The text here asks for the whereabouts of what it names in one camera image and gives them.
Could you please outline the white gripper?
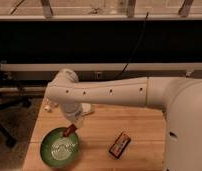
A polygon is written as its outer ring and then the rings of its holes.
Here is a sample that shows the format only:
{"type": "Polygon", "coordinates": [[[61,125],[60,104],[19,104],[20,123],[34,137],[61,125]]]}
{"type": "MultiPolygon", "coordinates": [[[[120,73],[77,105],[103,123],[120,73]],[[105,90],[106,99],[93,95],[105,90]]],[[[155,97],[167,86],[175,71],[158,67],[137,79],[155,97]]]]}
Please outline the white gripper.
{"type": "Polygon", "coordinates": [[[83,126],[83,108],[81,103],[68,103],[61,106],[64,117],[69,120],[76,128],[83,126]]]}

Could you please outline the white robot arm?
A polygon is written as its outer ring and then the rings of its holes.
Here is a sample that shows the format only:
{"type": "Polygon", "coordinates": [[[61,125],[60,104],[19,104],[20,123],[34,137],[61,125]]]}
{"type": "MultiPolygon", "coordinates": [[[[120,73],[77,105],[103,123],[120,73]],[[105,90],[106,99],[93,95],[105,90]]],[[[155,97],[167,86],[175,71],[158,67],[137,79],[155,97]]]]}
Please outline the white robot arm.
{"type": "Polygon", "coordinates": [[[163,171],[202,171],[202,79],[140,77],[81,82],[70,69],[60,70],[45,96],[76,123],[83,103],[158,109],[166,120],[163,171]]]}

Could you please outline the white cup behind arm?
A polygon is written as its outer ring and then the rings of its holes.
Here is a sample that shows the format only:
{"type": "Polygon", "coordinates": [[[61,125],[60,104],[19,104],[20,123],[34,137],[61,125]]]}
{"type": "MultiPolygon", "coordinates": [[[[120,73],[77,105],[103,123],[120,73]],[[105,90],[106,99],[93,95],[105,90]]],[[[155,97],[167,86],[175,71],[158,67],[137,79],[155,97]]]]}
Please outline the white cup behind arm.
{"type": "Polygon", "coordinates": [[[82,109],[83,109],[83,115],[84,116],[93,114],[95,111],[94,106],[92,104],[89,104],[89,103],[83,103],[82,109]]]}

